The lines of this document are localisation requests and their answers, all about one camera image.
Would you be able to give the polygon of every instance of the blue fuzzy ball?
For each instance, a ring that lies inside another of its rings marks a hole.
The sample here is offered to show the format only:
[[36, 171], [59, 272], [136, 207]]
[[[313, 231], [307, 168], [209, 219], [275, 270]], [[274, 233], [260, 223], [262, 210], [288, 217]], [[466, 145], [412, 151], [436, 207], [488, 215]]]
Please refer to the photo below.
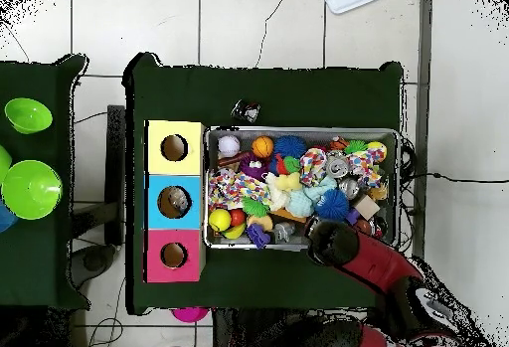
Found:
[[274, 156], [281, 154], [281, 158], [290, 155], [298, 160], [306, 151], [306, 142], [298, 136], [285, 135], [277, 138], [274, 142], [273, 154]]
[[342, 222], [348, 215], [350, 206], [343, 191], [330, 189], [321, 196], [314, 209], [319, 217]]

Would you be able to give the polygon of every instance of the yellow ball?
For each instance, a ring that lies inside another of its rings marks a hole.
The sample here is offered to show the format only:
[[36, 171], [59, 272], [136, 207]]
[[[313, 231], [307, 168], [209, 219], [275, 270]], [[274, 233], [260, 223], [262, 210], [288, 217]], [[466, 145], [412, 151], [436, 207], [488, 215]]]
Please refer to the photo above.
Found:
[[218, 208], [214, 210], [209, 216], [209, 225], [216, 232], [222, 232], [226, 230], [232, 222], [232, 216], [227, 210]]
[[268, 157], [274, 148], [274, 143], [268, 136], [259, 136], [253, 141], [252, 149], [256, 157]]

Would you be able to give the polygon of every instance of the lime green bowl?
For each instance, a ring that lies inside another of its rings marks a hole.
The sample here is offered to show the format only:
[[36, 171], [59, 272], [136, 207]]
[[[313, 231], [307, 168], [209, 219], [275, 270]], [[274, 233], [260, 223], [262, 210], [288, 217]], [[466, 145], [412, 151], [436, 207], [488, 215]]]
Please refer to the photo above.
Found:
[[9, 167], [11, 167], [12, 157], [7, 150], [0, 145], [0, 185], [5, 179]]
[[5, 105], [5, 115], [14, 128], [24, 134], [36, 133], [50, 127], [52, 113], [41, 102], [30, 98], [14, 98]]
[[12, 166], [2, 184], [5, 205], [20, 219], [37, 220], [48, 216], [59, 204], [62, 181], [41, 161], [20, 161]]

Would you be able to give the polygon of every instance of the orange ball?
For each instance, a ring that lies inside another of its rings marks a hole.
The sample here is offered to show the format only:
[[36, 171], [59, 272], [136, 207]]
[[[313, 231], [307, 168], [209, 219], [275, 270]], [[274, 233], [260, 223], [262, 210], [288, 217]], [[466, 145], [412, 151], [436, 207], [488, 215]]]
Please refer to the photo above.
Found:
[[259, 136], [253, 141], [252, 149], [256, 157], [266, 158], [272, 154], [274, 143], [268, 136]]

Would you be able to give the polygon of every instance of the green table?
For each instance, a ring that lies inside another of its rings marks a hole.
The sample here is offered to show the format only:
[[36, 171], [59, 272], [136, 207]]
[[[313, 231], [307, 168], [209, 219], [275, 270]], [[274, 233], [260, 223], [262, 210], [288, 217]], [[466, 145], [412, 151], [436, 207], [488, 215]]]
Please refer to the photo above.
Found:
[[[61, 177], [64, 192], [48, 217], [20, 220], [0, 234], [0, 305], [87, 308], [68, 279], [73, 195], [72, 94], [86, 57], [68, 55], [53, 65], [0, 63], [0, 143], [13, 163], [34, 159]], [[16, 132], [3, 107], [15, 97], [33, 98], [53, 114], [50, 128], [32, 135]]]
[[155, 55], [137, 55], [122, 82], [127, 94], [127, 133], [133, 134], [127, 140], [126, 162], [127, 310], [139, 314], [150, 306], [374, 306], [370, 290], [313, 264], [305, 252], [208, 250], [199, 282], [143, 282], [143, 120], [239, 124], [230, 113], [244, 98], [261, 104], [256, 125], [399, 130], [401, 66], [286, 71], [168, 68], [158, 63]]

